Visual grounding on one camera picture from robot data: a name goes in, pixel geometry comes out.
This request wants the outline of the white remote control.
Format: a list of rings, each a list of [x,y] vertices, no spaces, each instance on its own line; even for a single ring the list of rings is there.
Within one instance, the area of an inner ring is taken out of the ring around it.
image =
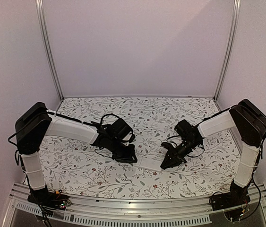
[[[154,160],[146,157],[142,157],[138,159],[138,161],[135,163],[135,167],[146,169],[146,170],[151,170],[151,171],[161,171],[161,161],[159,160]]]

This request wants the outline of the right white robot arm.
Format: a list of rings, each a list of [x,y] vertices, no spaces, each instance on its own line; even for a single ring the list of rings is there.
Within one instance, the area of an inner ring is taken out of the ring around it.
[[[205,138],[226,130],[233,132],[235,139],[239,140],[241,157],[231,185],[232,188],[236,188],[226,195],[226,202],[229,206],[236,206],[241,202],[244,199],[242,189],[248,188],[263,156],[266,115],[250,100],[243,99],[238,104],[207,117],[196,125],[181,120],[174,129],[182,142],[176,147],[169,142],[161,144],[167,150],[160,165],[163,170],[186,163],[185,157],[194,148],[201,146]]]

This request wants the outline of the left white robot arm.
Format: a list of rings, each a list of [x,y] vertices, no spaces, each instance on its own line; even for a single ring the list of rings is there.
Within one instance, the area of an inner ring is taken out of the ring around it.
[[[48,205],[52,201],[51,193],[45,190],[41,162],[40,145],[45,136],[57,136],[87,143],[91,146],[107,149],[112,159],[120,163],[136,163],[133,129],[120,117],[112,124],[99,122],[83,122],[46,108],[42,102],[35,103],[15,123],[16,139],[13,145],[17,148],[19,160],[23,164],[23,172],[27,176],[33,197],[41,204]]]

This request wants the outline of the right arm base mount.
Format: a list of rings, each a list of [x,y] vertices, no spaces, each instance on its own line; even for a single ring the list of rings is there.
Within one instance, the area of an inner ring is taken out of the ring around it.
[[[227,193],[216,193],[209,198],[213,211],[223,210],[250,202],[247,188],[231,188]]]

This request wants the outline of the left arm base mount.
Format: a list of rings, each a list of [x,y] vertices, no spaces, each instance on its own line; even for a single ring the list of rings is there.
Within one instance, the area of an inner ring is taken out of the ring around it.
[[[46,187],[39,190],[31,189],[27,200],[51,210],[65,210],[71,205],[69,196],[62,194],[61,190],[50,192]]]

